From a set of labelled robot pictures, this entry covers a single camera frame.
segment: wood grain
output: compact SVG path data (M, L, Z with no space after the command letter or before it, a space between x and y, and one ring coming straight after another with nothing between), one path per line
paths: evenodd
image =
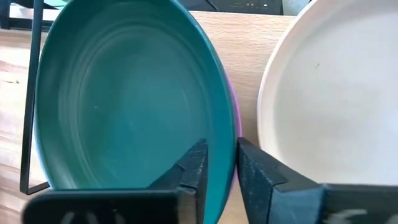
M13 9L17 17L31 17L28 9ZM243 122L243 133L257 144L256 101L264 67L292 17L192 12L215 46L230 76ZM56 17L53 11L46 14ZM30 198L19 192L22 130L29 66L30 32L0 30L0 223L19 223ZM45 181L35 149L31 184ZM236 182L220 223L247 223Z

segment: white bowl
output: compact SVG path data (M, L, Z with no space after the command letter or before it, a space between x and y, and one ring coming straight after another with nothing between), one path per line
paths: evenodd
M398 185L398 1L311 2L277 44L260 145L317 181Z

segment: teal bowl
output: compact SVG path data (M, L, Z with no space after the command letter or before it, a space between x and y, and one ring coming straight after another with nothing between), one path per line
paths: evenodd
M209 145L205 223L234 171L234 103L222 64L174 0L73 0L40 59L35 131L58 189L147 187L200 138Z

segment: ceramic plate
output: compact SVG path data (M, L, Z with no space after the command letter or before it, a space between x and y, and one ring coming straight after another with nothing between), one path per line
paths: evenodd
M147 187L207 138L205 221L220 217L234 171L234 103L213 46L176 1L72 1L45 42L36 102L55 190Z
M314 1L277 44L261 147L317 182L398 184L398 1Z

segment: wooden table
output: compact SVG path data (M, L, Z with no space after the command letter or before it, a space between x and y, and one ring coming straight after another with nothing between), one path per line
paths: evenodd
M12 13L30 17L29 10ZM293 17L192 12L206 31L231 77L238 97L243 133L257 143L256 102L262 74L276 42ZM53 17L54 13L45 16ZM19 223L30 198L19 192L22 130L29 65L30 33L0 30L0 223ZM31 184L45 181L35 149ZM247 223L235 183L220 223Z

